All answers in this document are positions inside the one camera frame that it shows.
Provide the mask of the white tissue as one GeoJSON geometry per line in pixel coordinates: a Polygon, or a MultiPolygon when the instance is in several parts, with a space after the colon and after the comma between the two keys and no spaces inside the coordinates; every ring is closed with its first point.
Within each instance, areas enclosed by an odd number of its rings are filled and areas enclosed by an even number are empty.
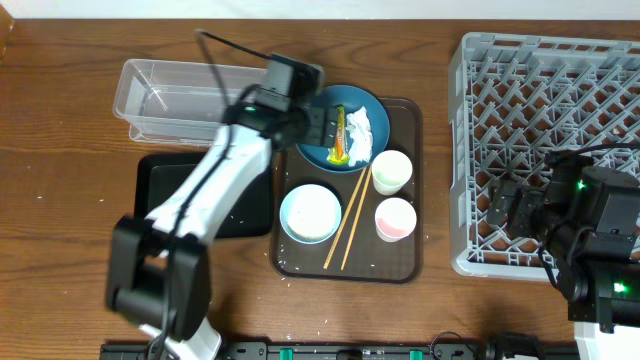
{"type": "Polygon", "coordinates": [[[355,167],[360,162],[368,163],[372,156],[373,134],[366,107],[362,106],[359,110],[347,114],[346,120],[346,129],[350,137],[348,165],[355,167]]]}

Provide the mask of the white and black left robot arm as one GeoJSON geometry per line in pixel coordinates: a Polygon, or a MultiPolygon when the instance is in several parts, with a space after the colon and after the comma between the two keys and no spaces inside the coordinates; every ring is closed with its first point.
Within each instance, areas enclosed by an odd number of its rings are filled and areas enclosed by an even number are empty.
{"type": "Polygon", "coordinates": [[[273,151],[293,144],[331,147],[337,109],[285,112],[237,101],[212,146],[182,185],[144,218],[122,217],[112,232],[107,307],[153,330],[144,359],[213,359],[221,344],[207,314],[208,248],[273,151]]]}

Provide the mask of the yellow green snack wrapper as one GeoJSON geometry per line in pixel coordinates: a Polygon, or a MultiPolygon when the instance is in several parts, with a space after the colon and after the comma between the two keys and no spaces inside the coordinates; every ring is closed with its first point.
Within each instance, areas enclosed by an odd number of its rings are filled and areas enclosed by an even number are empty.
{"type": "Polygon", "coordinates": [[[345,165],[349,162],[346,113],[342,105],[336,107],[338,111],[335,144],[329,149],[327,161],[333,165],[345,165]]]}

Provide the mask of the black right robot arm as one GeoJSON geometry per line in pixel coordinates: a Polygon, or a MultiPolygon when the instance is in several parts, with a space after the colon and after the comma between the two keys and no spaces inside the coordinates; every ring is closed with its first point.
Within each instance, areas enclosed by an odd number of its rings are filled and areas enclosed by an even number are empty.
{"type": "Polygon", "coordinates": [[[582,359],[639,356],[639,265],[631,258],[639,218],[639,181],[598,167],[594,147],[552,151],[544,187],[498,180],[487,221],[539,244],[550,284],[568,303],[582,359]]]}

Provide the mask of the pink cup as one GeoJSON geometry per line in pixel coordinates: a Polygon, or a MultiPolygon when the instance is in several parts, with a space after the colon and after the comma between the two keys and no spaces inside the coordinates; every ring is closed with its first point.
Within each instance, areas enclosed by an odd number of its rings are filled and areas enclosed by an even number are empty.
{"type": "Polygon", "coordinates": [[[376,233],[385,242],[397,242],[416,228],[417,214],[412,204],[393,197],[382,201],[374,214],[376,233]]]}

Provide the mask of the cream white cup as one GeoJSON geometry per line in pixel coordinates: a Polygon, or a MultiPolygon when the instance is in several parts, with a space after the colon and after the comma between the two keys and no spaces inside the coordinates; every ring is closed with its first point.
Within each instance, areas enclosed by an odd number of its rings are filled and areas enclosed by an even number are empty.
{"type": "Polygon", "coordinates": [[[413,174],[410,158],[397,150],[386,150],[378,154],[371,168],[374,188],[385,196],[397,193],[413,174]]]}

